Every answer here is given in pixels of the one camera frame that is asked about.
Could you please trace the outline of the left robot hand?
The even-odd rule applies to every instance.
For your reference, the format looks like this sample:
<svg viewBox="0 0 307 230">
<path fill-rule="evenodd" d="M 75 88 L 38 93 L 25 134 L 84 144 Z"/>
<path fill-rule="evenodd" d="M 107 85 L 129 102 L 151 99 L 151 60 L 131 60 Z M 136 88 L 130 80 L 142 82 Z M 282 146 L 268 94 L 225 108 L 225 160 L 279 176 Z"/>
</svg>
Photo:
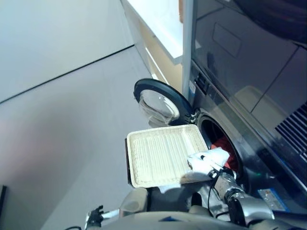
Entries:
<svg viewBox="0 0 307 230">
<path fill-rule="evenodd" d="M 104 220 L 109 220 L 119 215 L 119 209 L 104 212 L 103 206 L 88 212 L 85 221 L 85 229 L 101 228 Z"/>
</svg>

